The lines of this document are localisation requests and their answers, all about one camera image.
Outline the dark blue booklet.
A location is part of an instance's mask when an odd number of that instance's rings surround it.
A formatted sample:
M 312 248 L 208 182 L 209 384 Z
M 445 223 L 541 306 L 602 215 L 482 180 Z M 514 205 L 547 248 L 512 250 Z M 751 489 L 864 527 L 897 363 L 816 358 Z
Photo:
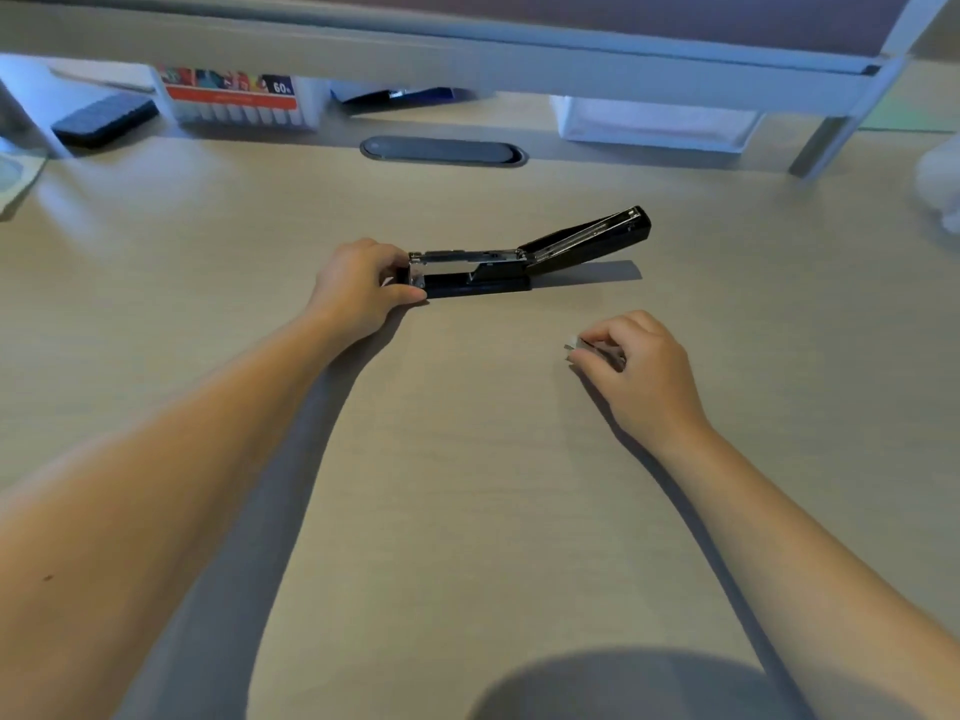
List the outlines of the dark blue booklet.
M 483 95 L 464 88 L 386 88 L 378 84 L 331 81 L 331 99 L 349 115 L 431 108 L 476 101 Z

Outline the person's left forearm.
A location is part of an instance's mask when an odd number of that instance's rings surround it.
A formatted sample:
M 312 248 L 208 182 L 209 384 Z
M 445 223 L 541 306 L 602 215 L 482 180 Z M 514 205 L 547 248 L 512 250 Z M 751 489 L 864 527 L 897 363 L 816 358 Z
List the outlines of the person's left forearm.
M 107 720 L 306 392 L 361 339 L 304 313 L 0 501 L 0 720 Z

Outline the person's right forearm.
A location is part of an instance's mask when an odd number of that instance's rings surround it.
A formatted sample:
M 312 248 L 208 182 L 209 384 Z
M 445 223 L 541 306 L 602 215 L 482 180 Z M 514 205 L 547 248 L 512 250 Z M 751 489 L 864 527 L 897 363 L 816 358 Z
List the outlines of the person's right forearm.
M 960 720 L 960 640 L 709 425 L 651 452 L 819 720 Z

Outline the box of coloured markers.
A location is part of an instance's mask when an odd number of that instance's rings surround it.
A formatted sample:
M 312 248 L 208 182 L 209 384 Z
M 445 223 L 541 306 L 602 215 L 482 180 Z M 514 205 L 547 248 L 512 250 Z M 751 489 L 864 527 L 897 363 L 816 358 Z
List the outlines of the box of coloured markers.
M 300 75 L 188 67 L 149 69 L 157 94 L 181 126 L 316 131 L 330 83 Z

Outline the dark blue case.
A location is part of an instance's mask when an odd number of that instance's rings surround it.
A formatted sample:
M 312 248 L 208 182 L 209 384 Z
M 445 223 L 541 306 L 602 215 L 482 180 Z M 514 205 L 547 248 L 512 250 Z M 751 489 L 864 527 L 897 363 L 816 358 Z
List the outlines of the dark blue case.
M 160 115 L 148 95 L 121 92 L 96 100 L 51 125 L 67 148 L 95 151 L 114 143 Z

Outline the black stapler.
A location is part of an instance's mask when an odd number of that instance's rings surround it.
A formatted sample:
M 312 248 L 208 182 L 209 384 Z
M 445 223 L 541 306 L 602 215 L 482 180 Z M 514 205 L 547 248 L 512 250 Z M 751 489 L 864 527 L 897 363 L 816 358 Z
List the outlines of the black stapler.
M 512 249 L 410 252 L 392 281 L 448 299 L 530 291 L 536 281 L 645 242 L 653 229 L 640 206 L 560 229 Z

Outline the white crumpled plastic bag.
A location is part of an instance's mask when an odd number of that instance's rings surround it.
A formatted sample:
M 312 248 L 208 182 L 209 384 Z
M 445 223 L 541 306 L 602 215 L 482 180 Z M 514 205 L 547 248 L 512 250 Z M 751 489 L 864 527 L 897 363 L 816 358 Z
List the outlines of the white crumpled plastic bag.
M 918 159 L 915 189 L 942 229 L 960 237 L 960 132 Z

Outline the grey desk shelf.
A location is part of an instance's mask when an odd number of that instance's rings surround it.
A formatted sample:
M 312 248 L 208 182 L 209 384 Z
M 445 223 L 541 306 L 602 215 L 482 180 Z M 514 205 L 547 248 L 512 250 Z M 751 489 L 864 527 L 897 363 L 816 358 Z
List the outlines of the grey desk shelf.
M 818 117 L 819 175 L 948 0 L 0 0 L 0 54 Z

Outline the person's right hand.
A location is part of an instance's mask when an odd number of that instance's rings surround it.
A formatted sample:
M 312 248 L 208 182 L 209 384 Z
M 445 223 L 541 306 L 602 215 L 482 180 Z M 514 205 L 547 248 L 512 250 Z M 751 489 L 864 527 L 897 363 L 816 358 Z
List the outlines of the person's right hand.
M 701 448 L 716 436 L 687 350 L 654 315 L 643 310 L 618 314 L 589 326 L 578 339 L 575 350 L 619 352 L 626 358 L 615 380 L 585 378 L 606 400 L 618 426 L 654 457 Z

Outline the person's left hand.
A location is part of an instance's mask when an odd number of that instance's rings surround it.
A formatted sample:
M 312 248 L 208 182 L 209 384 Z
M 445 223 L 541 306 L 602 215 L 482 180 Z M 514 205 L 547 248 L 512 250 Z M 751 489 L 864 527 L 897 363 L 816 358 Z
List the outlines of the person's left hand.
M 408 253 L 393 244 L 362 239 L 340 245 L 319 271 L 304 317 L 326 343 L 339 350 L 352 346 L 377 332 L 392 312 L 408 307 L 381 304 L 381 288 L 403 284 L 396 275 L 408 264 Z

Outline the white storage box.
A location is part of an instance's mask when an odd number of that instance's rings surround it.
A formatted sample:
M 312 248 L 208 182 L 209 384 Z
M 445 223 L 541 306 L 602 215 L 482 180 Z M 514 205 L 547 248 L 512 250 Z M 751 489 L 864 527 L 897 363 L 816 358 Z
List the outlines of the white storage box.
M 740 155 L 762 112 L 552 95 L 561 139 Z

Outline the clear plastic sleeve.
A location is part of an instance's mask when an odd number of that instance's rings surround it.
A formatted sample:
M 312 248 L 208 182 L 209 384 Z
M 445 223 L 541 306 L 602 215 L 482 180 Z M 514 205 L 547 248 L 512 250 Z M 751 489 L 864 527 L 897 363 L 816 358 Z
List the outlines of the clear plastic sleeve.
M 0 222 L 14 216 L 48 158 L 44 147 L 25 147 L 0 136 Z

